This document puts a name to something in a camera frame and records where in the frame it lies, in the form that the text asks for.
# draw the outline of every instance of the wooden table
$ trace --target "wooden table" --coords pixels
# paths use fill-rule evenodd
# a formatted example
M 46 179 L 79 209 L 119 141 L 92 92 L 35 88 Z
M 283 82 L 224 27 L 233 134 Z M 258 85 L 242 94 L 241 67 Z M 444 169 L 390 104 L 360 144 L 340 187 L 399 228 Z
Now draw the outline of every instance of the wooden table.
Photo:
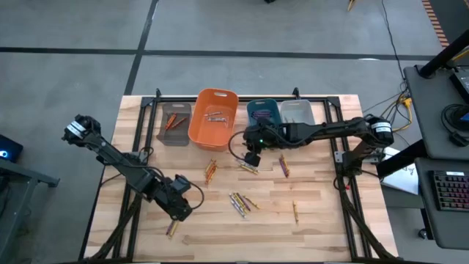
M 345 120 L 362 116 L 357 95 L 339 97 Z M 122 152 L 132 148 L 140 102 L 140 96 L 124 96 L 122 99 L 112 139 L 112 144 Z M 215 153 L 200 150 L 192 143 L 187 147 L 164 146 L 156 139 L 162 105 L 158 104 L 152 140 L 155 153 L 150 157 L 149 165 L 160 168 L 169 177 L 175 174 L 186 176 L 202 187 L 205 202 L 179 224 L 171 240 L 165 236 L 171 223 L 169 216 L 156 203 L 143 202 L 134 261 L 350 260 L 339 193 L 333 187 L 336 173 L 329 140 L 312 142 L 296 150 L 265 150 L 262 152 L 259 174 L 253 175 L 239 168 L 228 151 Z M 311 103 L 311 109 L 316 123 L 325 121 L 321 103 Z M 245 103 L 240 103 L 234 131 L 243 130 L 247 123 Z M 144 145 L 144 138 L 145 135 L 142 135 L 141 146 Z M 242 142 L 241 136 L 233 141 L 236 153 L 246 152 Z M 353 148 L 360 139 L 351 137 L 349 142 Z M 285 178 L 278 162 L 281 153 L 289 164 L 289 178 Z M 204 168 L 211 158 L 217 160 L 219 169 L 213 181 L 206 186 Z M 373 166 L 365 165 L 364 168 L 374 171 Z M 103 180 L 115 174 L 117 171 L 110 166 L 105 170 Z M 357 177 L 357 181 L 366 223 L 385 248 L 397 255 L 379 180 L 363 174 Z M 101 188 L 85 257 L 93 255 L 117 225 L 124 186 L 124 177 L 118 177 Z M 261 210 L 253 209 L 246 219 L 241 218 L 228 198 L 228 193 L 233 191 L 252 198 Z M 188 191 L 185 197 L 192 206 L 201 199 L 195 188 Z M 293 214 L 293 200 L 298 204 L 298 224 Z M 363 256 L 356 227 L 354 233 L 359 255 Z M 122 246 L 127 248 L 126 236 Z

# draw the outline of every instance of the concrete floor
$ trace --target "concrete floor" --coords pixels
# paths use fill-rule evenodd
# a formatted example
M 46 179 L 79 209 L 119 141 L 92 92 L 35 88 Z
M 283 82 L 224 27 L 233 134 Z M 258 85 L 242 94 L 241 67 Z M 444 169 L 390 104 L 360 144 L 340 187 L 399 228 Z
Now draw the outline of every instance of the concrete floor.
M 151 0 L 6 0 L 0 3 L 0 46 L 137 49 Z M 160 0 L 146 49 L 288 51 L 393 54 L 380 1 Z M 398 54 L 441 50 L 421 0 L 385 0 Z M 74 261 L 103 167 L 89 151 L 60 138 L 77 114 L 100 121 L 110 139 L 134 56 L 0 54 L 0 133 L 25 146 L 21 164 L 60 177 L 57 189 L 40 186 L 30 205 L 27 233 L 12 263 Z M 425 61 L 403 61 L 411 66 Z M 401 77 L 394 60 L 275 59 L 144 56 L 133 95 L 194 95 L 205 87 L 238 94 L 358 94 L 362 109 L 396 94 Z M 381 105 L 370 111 L 380 114 Z M 421 138 L 416 122 L 401 133 Z M 397 139 L 395 148 L 405 143 Z M 406 260 L 461 263 L 469 252 L 422 241 L 418 210 L 390 208 L 399 255 Z

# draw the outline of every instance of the black keyboard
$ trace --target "black keyboard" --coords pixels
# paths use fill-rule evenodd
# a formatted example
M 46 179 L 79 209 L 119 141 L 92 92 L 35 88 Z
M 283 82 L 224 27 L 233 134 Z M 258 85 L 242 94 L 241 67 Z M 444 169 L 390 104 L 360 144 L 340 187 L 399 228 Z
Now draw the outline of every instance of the black keyboard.
M 432 171 L 438 210 L 469 212 L 469 172 Z

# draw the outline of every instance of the blue light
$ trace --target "blue light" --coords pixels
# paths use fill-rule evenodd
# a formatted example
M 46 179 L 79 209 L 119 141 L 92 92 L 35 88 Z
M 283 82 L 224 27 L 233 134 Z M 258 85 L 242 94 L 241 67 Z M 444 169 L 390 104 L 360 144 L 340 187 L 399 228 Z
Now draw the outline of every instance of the blue light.
M 0 150 L 0 157 L 7 158 L 8 157 L 8 152 L 6 150 Z

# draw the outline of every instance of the white paper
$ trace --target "white paper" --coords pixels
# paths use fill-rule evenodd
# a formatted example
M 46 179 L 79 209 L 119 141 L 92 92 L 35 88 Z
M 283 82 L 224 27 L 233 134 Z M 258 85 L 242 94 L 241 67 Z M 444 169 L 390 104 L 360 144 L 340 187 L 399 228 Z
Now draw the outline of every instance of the white paper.
M 384 149 L 386 156 L 384 159 L 388 159 L 393 155 L 399 153 L 398 150 L 395 150 L 392 147 L 387 147 Z M 405 168 L 402 168 L 393 174 L 385 177 L 382 181 L 384 186 L 389 186 L 396 188 L 401 191 L 406 191 L 411 194 L 418 195 L 418 174 L 416 170 L 416 165 L 411 164 Z

